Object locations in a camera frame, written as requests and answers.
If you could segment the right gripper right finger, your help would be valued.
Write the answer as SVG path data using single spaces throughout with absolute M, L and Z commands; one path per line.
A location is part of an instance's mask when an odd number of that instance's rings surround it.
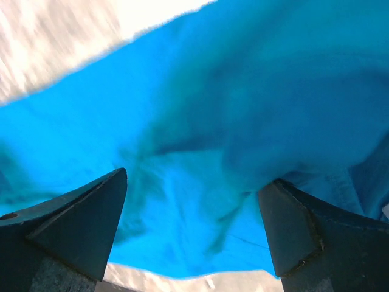
M 284 291 L 387 292 L 388 224 L 277 180 L 258 193 Z

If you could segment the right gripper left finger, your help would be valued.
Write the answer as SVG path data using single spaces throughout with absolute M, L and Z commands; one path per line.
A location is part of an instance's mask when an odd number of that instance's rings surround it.
M 51 200 L 1 216 L 1 291 L 94 291 L 127 191 L 116 169 Z

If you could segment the bright blue t shirt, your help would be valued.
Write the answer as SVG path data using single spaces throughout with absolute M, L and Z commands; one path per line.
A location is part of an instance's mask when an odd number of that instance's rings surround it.
M 282 178 L 387 221 L 388 2 L 216 1 L 1 108 L 1 210 L 117 168 L 110 261 L 272 272 L 257 193 Z

